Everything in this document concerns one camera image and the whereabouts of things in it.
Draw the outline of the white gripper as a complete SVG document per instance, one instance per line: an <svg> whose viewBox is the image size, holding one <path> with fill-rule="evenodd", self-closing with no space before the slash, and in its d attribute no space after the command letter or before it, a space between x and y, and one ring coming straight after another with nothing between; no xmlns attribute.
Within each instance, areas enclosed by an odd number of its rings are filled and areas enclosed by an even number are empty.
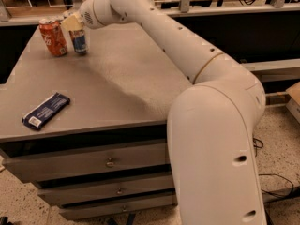
<svg viewBox="0 0 300 225"><path fill-rule="evenodd" d="M83 29L83 23L91 29L104 27L108 5L108 0L86 0L79 9L81 16L78 12L65 13L61 25L66 31L80 31Z"/></svg>

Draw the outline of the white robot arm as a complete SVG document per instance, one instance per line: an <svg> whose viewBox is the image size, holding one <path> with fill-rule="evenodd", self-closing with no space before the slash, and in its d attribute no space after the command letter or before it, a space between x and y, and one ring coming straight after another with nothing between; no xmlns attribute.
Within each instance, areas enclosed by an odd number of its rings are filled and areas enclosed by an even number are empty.
<svg viewBox="0 0 300 225"><path fill-rule="evenodd" d="M172 177L183 225L267 225L253 147L263 116L261 82L161 12L153 0L86 0L67 30L136 23L191 82L167 121Z"/></svg>

